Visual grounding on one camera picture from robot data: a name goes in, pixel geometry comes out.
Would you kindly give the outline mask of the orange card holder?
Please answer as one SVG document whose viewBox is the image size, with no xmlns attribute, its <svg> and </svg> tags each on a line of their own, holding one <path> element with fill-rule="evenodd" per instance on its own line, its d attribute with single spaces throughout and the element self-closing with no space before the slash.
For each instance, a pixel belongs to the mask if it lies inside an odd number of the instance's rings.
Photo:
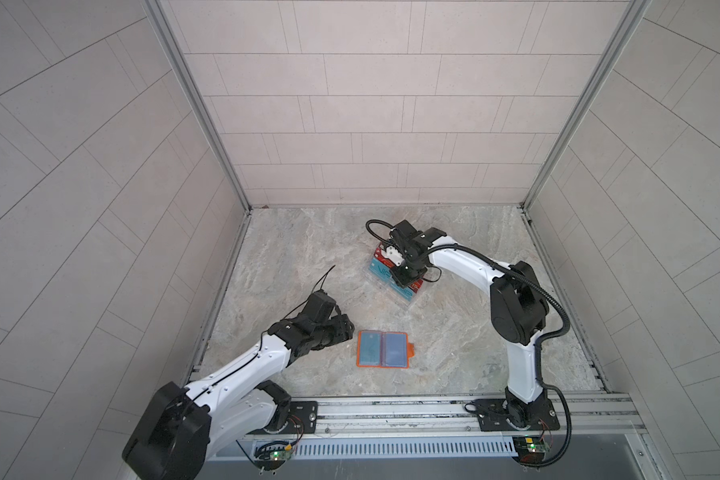
<svg viewBox="0 0 720 480">
<path fill-rule="evenodd" d="M 382 360 L 381 365 L 376 367 L 360 366 L 359 340 L 363 331 L 379 332 L 382 334 Z M 363 330 L 358 334 L 358 350 L 356 365 L 360 368 L 385 368 L 385 369 L 408 369 L 410 361 L 415 356 L 415 346 L 409 342 L 408 334 L 404 332 L 384 332 L 375 330 Z"/>
</svg>

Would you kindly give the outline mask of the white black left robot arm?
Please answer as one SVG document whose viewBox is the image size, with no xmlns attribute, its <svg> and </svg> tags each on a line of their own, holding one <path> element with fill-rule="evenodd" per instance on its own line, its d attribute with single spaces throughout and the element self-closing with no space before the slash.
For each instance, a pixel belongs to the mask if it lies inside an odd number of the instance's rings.
<svg viewBox="0 0 720 480">
<path fill-rule="evenodd" d="M 226 366 L 185 386 L 170 381 L 159 388 L 123 449 L 123 461 L 140 479 L 196 478 L 231 443 L 285 426 L 291 397 L 273 376 L 312 351 L 351 340 L 354 332 L 330 295 L 311 293 Z"/>
</svg>

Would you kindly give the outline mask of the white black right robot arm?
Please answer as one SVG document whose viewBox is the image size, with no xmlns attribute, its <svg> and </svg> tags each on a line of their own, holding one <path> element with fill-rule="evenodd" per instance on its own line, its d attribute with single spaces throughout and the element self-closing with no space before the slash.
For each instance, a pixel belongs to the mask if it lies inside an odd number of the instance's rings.
<svg viewBox="0 0 720 480">
<path fill-rule="evenodd" d="M 550 311 L 535 271 L 525 262 L 498 262 L 457 243 L 444 231 L 421 231 L 403 220 L 380 241 L 381 255 L 392 262 L 390 273 L 400 287 L 422 280 L 428 270 L 448 270 L 480 290 L 490 302 L 490 322 L 504 340 L 509 362 L 505 401 L 498 416 L 513 428 L 538 422 L 547 400 L 538 341 Z"/>
</svg>

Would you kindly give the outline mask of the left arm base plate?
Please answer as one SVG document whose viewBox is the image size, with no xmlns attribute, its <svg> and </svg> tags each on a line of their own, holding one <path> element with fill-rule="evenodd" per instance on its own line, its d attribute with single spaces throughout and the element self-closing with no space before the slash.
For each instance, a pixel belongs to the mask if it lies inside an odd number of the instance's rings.
<svg viewBox="0 0 720 480">
<path fill-rule="evenodd" d="M 288 413 L 278 410 L 269 425 L 250 432 L 250 435 L 314 434 L 318 408 L 317 401 L 292 401 Z"/>
</svg>

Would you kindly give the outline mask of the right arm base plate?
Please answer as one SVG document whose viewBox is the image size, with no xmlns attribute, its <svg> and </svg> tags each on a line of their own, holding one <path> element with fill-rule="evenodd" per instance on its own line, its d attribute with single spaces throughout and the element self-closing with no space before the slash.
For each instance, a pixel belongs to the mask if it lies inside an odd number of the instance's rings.
<svg viewBox="0 0 720 480">
<path fill-rule="evenodd" d="M 526 404 L 517 399 L 477 399 L 465 405 L 477 417 L 482 432 L 525 432 L 560 429 L 552 402 L 540 396 Z"/>
</svg>

